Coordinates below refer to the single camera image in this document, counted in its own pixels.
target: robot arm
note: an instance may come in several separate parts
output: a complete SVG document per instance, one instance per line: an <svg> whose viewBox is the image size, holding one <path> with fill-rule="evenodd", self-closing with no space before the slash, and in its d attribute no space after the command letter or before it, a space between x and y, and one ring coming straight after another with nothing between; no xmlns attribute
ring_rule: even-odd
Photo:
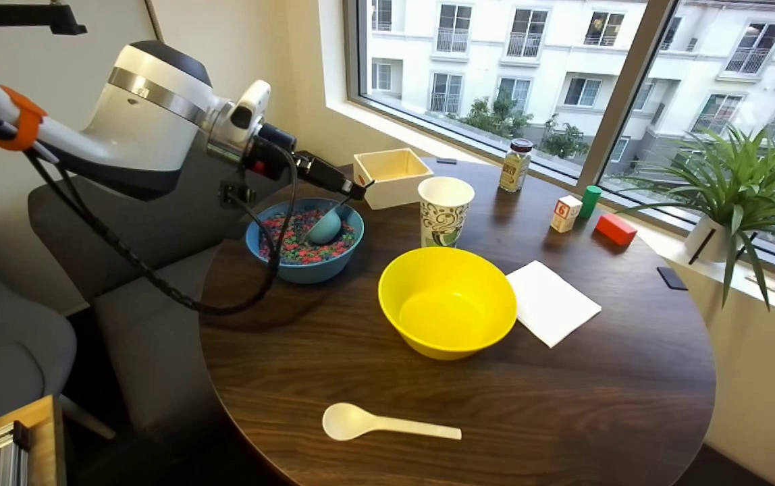
<svg viewBox="0 0 775 486"><path fill-rule="evenodd" d="M312 169L295 157L295 137L264 125L267 98L271 83L256 82L231 103L214 94L198 60L154 41L131 44L113 63L93 122L78 133L44 117L31 149L138 199L173 192L193 146L237 163L240 173L282 184L300 176L360 198L355 187L336 187L336 168ZM0 86L0 125L16 128L11 133L25 129L25 107L16 101Z"/></svg>

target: white napkin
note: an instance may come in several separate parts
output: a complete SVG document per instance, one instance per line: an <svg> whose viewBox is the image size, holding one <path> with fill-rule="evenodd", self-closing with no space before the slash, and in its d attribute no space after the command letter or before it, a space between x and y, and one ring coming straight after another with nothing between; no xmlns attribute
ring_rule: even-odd
<svg viewBox="0 0 775 486"><path fill-rule="evenodd" d="M602 310L544 261L530 261L509 279L520 298L520 321L549 348Z"/></svg>

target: white cup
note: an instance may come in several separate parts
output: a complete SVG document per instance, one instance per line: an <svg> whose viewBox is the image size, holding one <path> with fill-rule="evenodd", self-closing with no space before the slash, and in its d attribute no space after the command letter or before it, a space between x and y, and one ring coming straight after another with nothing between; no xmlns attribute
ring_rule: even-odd
<svg viewBox="0 0 775 486"><path fill-rule="evenodd" d="M462 178L425 178L418 184L422 245L458 245L472 198L472 187Z"/></svg>

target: dark wooden table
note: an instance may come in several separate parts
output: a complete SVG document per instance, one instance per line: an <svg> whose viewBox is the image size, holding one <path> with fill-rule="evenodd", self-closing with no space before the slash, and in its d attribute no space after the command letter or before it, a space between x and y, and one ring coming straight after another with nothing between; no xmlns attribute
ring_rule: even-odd
<svg viewBox="0 0 775 486"><path fill-rule="evenodd" d="M418 207L368 210L352 267L325 286L277 284L251 310L206 318L204 353L240 435L295 484L676 484L714 411L714 357L687 291L642 240L624 253L591 236L549 233L566 194L530 178L498 192L487 165L433 165L478 192L462 245L506 273L541 259L595 302L590 323L547 348L521 323L467 362L418 357L379 307L379 275L418 245ZM237 302L263 279L240 242L217 256L206 300ZM329 402L466 429L462 443L364 435L333 443Z"/></svg>

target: white spoon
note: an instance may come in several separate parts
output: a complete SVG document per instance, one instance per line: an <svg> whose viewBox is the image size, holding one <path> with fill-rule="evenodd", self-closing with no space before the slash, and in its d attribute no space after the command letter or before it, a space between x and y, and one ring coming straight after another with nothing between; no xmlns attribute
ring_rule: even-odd
<svg viewBox="0 0 775 486"><path fill-rule="evenodd" d="M358 407L352 402L333 402L325 411L325 422L321 425L325 425L325 433L333 441L355 441L355 437L377 433L377 429L462 441L462 429L458 429L458 427L441 427L441 425L377 416L377 412L368 412L368 411L363 411L363 407Z"/></svg>

